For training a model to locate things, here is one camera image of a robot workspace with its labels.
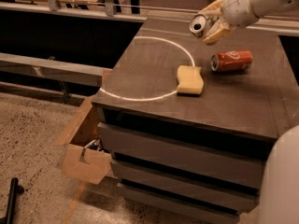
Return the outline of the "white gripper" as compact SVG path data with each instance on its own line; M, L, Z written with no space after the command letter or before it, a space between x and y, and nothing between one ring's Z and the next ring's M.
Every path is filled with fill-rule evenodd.
M235 27L245 28L259 20L251 9L250 0L215 0L199 13L207 17L223 15L225 19L218 19L202 36L202 41L207 45L225 38Z

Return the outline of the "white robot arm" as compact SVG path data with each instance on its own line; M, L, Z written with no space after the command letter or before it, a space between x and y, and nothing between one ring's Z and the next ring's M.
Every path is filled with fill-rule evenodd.
M276 11L298 7L298 0L218 0L201 12L217 20L202 36L215 43L236 28L244 28ZM263 173L258 224L299 224L299 125L298 83L291 67L271 56L263 62L267 75L278 86L273 110L278 140Z

